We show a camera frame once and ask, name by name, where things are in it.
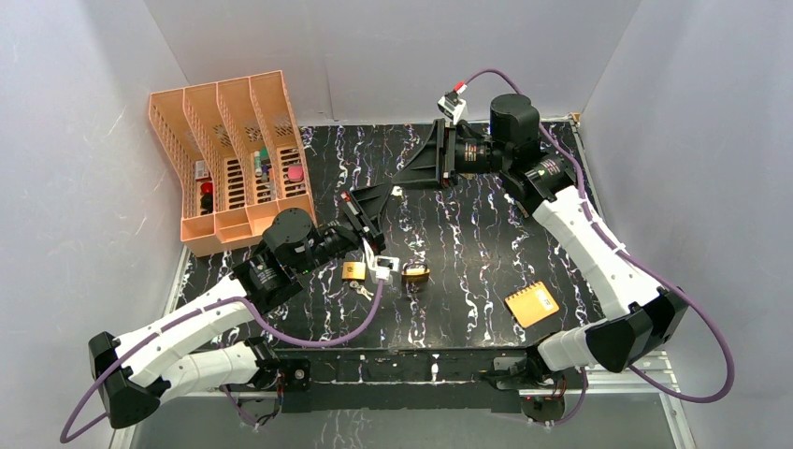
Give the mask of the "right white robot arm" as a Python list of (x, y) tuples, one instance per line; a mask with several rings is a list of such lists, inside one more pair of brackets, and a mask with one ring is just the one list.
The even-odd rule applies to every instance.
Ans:
[(528, 379), (552, 386), (564, 369), (599, 364), (620, 372), (666, 343), (688, 309), (684, 300), (626, 260), (622, 245), (594, 212), (575, 159), (541, 146), (541, 116), (523, 94), (490, 104), (490, 128), (463, 120), (465, 101), (450, 91), (443, 118), (393, 181), (406, 189), (443, 189), (462, 174), (496, 174), (501, 185), (561, 245), (593, 289), (602, 320), (557, 332), (530, 349)]

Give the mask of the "brass padlock long shackle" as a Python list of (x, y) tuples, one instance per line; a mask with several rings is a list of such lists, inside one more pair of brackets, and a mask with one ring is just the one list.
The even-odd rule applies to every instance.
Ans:
[(364, 282), (369, 277), (369, 269), (363, 261), (344, 261), (341, 266), (341, 279), (344, 282)]

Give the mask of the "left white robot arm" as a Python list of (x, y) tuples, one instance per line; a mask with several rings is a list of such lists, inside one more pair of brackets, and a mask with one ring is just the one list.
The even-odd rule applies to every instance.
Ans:
[(268, 324), (268, 334), (290, 344), (324, 348), (346, 343), (373, 321), (385, 285), (399, 262), (383, 255), (380, 218), (392, 194), (391, 182), (350, 192), (339, 199), (336, 220), (316, 226), (300, 208), (279, 212), (251, 256), (207, 292), (138, 330), (89, 341), (94, 392), (115, 428), (131, 427), (162, 404), (186, 394), (228, 384), (268, 389), (279, 378), (278, 362), (257, 342), (199, 353), (197, 348), (225, 331), (265, 316), (300, 293), (308, 276), (348, 253), (362, 251), (378, 287), (363, 324), (333, 340), (301, 340)]

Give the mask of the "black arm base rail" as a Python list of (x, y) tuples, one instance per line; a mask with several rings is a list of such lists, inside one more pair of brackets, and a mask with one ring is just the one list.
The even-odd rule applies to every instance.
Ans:
[(133, 369), (111, 376), (105, 396), (110, 423), (129, 427), (168, 401), (227, 387), (240, 395), (244, 419), (263, 425), (272, 415), (254, 401), (274, 394), (278, 413), (334, 410), (490, 409), (547, 422), (578, 393), (577, 369), (552, 373), (518, 348), (280, 349), (249, 339), (187, 355), (144, 386)]

